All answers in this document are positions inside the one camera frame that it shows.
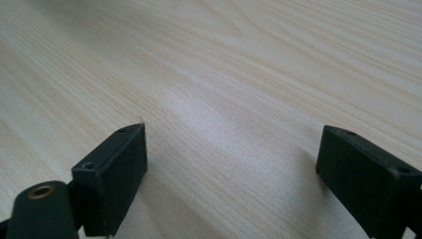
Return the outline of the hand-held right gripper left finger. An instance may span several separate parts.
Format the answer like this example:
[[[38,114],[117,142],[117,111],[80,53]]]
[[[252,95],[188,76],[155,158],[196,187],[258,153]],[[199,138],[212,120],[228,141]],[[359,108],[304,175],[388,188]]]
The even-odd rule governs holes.
[[[72,168],[76,226],[90,237],[115,235],[147,170],[145,125],[111,134]]]

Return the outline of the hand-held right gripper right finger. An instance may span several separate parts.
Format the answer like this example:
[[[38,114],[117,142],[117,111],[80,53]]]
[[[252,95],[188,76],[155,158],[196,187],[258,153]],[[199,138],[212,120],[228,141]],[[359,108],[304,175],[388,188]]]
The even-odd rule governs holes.
[[[352,131],[323,128],[316,173],[368,237],[422,239],[422,171]]]

